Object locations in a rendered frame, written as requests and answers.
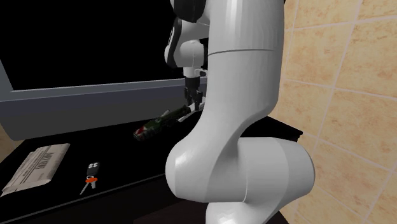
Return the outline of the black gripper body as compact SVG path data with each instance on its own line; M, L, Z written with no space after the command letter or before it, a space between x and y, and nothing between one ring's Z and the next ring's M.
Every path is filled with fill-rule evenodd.
M200 86L200 77L185 78L185 88L188 91L196 92L199 90L199 86Z

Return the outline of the dark green toy plane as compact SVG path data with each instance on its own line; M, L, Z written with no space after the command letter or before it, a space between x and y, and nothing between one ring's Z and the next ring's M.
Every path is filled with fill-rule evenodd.
M204 105L205 102L201 102L198 108L195 108L195 104L193 103L189 106L184 105L174 111L167 110L161 116L150 120L148 123L138 128L134 132L134 137L138 141L145 141L164 129L175 125L177 122L183 122L195 112L202 111Z

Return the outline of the black cabinet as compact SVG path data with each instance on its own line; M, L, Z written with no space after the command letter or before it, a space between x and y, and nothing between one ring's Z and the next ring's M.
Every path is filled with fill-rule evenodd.
M30 152L70 147L49 183L0 197L0 224L205 224L206 205L176 198L164 175L170 150L199 117L146 141L133 136L139 122L25 140L0 162L0 195ZM94 162L96 187L80 195Z

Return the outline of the grey framed black television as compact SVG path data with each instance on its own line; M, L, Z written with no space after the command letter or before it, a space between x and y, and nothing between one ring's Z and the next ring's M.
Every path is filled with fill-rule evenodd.
M0 124L13 140L145 120L185 103L165 63L174 0L0 0Z

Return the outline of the black key fob with keys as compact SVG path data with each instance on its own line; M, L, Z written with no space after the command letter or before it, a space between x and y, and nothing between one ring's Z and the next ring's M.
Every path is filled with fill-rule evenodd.
M88 186L91 186L92 189L95 189L97 182L97 178L95 176L98 174L99 168L100 168L99 162L94 162L88 165L85 186L81 190L80 195L83 194L83 192L87 189Z

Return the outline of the folded newspaper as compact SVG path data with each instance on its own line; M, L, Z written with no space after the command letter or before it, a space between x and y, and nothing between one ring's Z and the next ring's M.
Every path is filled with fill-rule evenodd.
M69 143L54 144L30 152L2 189L0 197L49 183L69 147Z

